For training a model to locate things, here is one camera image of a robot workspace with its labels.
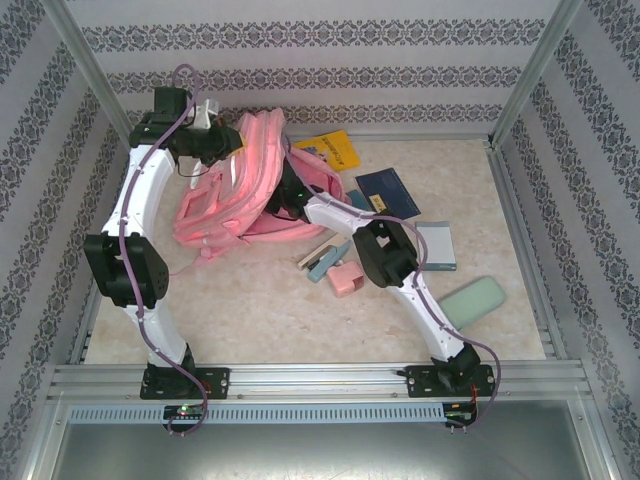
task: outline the beige floor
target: beige floor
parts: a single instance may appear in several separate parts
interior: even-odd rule
[[[354,175],[393,166],[422,215],[449,220],[458,270],[426,274],[436,298],[492,275],[507,293],[496,311],[462,333],[505,360],[541,359],[538,336],[513,245],[480,141],[359,142]],[[155,246],[171,271],[196,252],[171,236],[187,180],[175,175],[162,197]],[[169,306],[198,363],[425,361],[429,352],[410,316],[371,282],[337,299],[326,280],[313,284],[295,262],[329,236],[239,248],[172,280]],[[349,259],[356,258],[355,251]],[[487,358],[484,352],[480,355]],[[146,351],[134,324],[110,300],[101,303],[87,363],[142,364]]]

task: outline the yellow book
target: yellow book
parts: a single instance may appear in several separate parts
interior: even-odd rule
[[[360,165],[360,159],[344,130],[313,137],[293,144],[322,158],[336,172]]]

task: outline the patterned wallpaper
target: patterned wallpaper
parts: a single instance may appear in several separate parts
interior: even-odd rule
[[[69,359],[91,284],[84,235],[105,221],[126,163],[40,3],[7,3],[0,7],[0,479],[17,473],[47,373]]]
[[[502,146],[625,479],[640,478],[638,32],[637,4],[585,1]]]
[[[68,5],[134,118],[187,61],[228,116],[282,106],[292,133],[488,134],[557,1]]]

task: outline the enclosure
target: enclosure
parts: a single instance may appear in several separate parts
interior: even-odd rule
[[[2,478],[640,478],[639,7],[4,2]],[[172,277],[196,363],[229,376],[199,432],[166,435],[182,402],[140,399],[146,346],[82,245],[182,63],[230,123],[282,107],[293,140],[344,129],[347,190],[393,167],[411,221],[450,222],[458,268],[424,274],[434,296],[484,276],[506,293],[462,330],[502,363],[481,427],[439,424],[464,396],[411,397],[396,372],[431,355],[392,296],[369,281],[338,299],[296,270],[325,232]],[[172,273],[198,254],[172,236],[190,181],[170,178],[154,221]]]

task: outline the pink eraser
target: pink eraser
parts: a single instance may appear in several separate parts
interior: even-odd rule
[[[333,293],[338,298],[346,297],[364,285],[364,273],[360,265],[354,261],[329,268],[327,277],[333,287]]]

